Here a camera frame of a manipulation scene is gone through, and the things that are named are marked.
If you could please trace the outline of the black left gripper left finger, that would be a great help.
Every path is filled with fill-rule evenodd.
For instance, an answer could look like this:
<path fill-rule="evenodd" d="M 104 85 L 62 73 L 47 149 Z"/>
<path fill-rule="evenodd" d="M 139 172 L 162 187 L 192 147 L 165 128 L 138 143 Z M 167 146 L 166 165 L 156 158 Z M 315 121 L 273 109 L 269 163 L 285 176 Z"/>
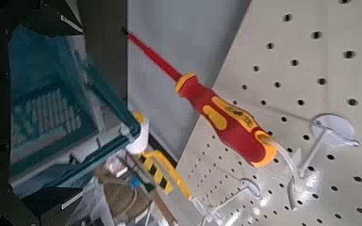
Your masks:
<path fill-rule="evenodd" d="M 82 197 L 82 188 L 44 187 L 20 199 L 9 188 L 0 197 L 0 226 L 65 226 Z"/>

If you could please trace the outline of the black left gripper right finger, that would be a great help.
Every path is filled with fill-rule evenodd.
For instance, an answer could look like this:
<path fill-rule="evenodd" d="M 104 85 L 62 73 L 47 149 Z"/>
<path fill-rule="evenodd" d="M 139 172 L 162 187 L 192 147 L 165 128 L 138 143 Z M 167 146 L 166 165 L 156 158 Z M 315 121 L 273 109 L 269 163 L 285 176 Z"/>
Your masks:
<path fill-rule="evenodd" d="M 21 25 L 44 36 L 83 34 L 66 0 L 0 0 L 0 19 L 10 32 Z"/>

